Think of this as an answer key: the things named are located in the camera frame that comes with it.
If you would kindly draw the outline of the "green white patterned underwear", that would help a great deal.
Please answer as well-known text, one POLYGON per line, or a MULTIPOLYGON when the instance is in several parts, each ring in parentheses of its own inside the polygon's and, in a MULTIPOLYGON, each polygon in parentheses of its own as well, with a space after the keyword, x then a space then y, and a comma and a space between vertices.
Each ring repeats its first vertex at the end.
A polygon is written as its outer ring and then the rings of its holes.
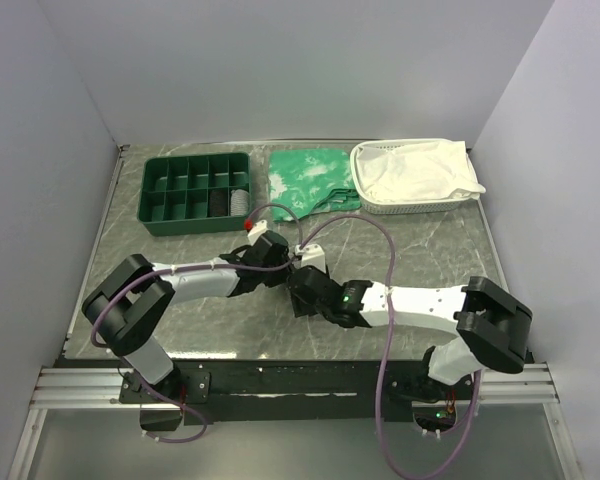
POLYGON ((342 149, 274 151, 269 157, 268 200, 284 205, 298 219, 361 208, 349 154, 342 149))

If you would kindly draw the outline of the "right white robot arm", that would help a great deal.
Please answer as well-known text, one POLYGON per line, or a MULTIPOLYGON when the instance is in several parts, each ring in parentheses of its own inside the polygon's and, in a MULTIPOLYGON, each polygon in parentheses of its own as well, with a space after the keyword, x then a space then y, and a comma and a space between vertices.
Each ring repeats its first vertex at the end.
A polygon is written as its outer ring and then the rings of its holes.
POLYGON ((523 371, 531 310, 488 278, 465 286, 427 289, 387 287, 370 280, 338 284, 306 266, 287 281, 294 313, 320 315, 342 328, 407 326, 451 335, 428 348, 414 374, 399 382, 399 396, 424 403, 447 397, 477 370, 523 371))

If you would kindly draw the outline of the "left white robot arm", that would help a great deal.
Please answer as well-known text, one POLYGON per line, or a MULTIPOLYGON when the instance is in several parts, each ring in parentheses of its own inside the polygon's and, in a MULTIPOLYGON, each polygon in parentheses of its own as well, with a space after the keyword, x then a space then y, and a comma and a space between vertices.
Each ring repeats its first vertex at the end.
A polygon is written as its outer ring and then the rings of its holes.
POLYGON ((278 286, 290 272, 286 239, 267 230, 248 244, 207 262, 166 266, 134 254, 121 262, 83 301, 97 346, 110 349, 143 379, 143 389, 159 402, 183 397, 179 368, 154 337, 172 304, 231 298, 258 286, 278 286))

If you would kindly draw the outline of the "green compartment organizer tray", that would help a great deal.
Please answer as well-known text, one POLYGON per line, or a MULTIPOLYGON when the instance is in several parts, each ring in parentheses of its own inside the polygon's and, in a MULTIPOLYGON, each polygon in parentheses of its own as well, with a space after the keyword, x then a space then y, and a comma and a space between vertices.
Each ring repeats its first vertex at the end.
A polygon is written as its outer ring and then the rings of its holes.
POLYGON ((137 219, 155 237, 239 231, 246 216, 208 215, 209 191, 250 193, 250 156, 245 152, 154 157, 144 164, 137 219))

